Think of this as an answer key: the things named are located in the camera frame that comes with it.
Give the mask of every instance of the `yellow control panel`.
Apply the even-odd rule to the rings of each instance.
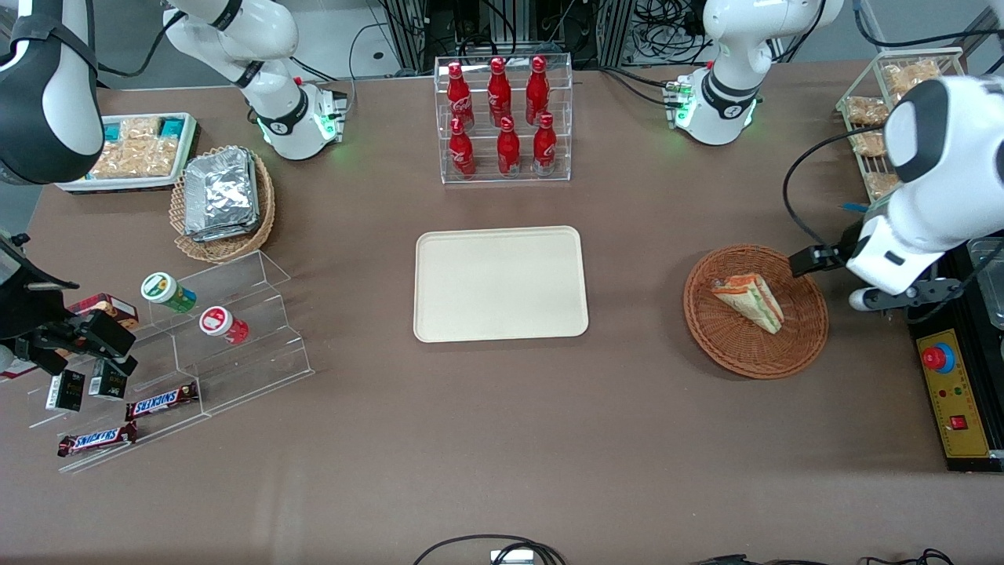
[[[959,353],[955,330],[917,340],[931,405],[948,458],[987,458],[990,455],[983,422],[973,401],[969,376]]]

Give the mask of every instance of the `table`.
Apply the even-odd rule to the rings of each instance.
[[[753,124],[721,148],[580,72],[573,181],[524,188],[444,189],[423,79],[359,83],[346,143],[300,163],[267,149],[234,88],[101,92],[104,112],[190,111],[202,150],[262,155],[279,210],[266,251],[293,276],[282,293],[317,374],[71,477],[55,473],[49,433],[26,430],[24,391],[45,377],[0,385],[0,554],[19,565],[391,564],[496,532],[574,565],[736,552],[843,564],[927,546],[999,562],[1001,479],[944,471],[912,341],[902,322],[846,306],[859,285],[849,273],[816,276],[829,342],[789,379],[718,368],[684,323],[684,280],[709,250],[809,244],[781,179],[841,130],[832,105],[864,64],[778,65]],[[837,206],[864,199],[844,144],[805,163],[792,192],[832,237],[853,219]],[[167,209],[166,193],[47,188],[31,256],[83,285],[69,301],[139,303],[145,274],[204,267],[174,248]],[[585,335],[415,339],[422,233],[560,224],[582,236]],[[484,563],[493,547],[428,563]]]

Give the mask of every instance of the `metal frame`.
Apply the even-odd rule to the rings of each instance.
[[[426,47],[427,0],[387,0],[388,26],[391,40],[398,51],[402,68],[422,70],[423,50]]]
[[[596,62],[599,66],[620,66],[624,45],[631,34],[636,0],[599,0],[596,16]]]

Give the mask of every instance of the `small black box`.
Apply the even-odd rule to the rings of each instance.
[[[80,401],[83,400],[83,381],[84,376],[73,371],[63,371],[52,377],[45,409],[79,412]]]
[[[108,400],[121,400],[126,397],[126,377],[118,374],[108,363],[100,361],[95,365],[96,373],[90,377],[87,394]]]

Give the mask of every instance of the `red switch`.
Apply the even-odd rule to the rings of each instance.
[[[966,416],[949,416],[948,426],[952,430],[969,430],[969,425],[966,423]]]

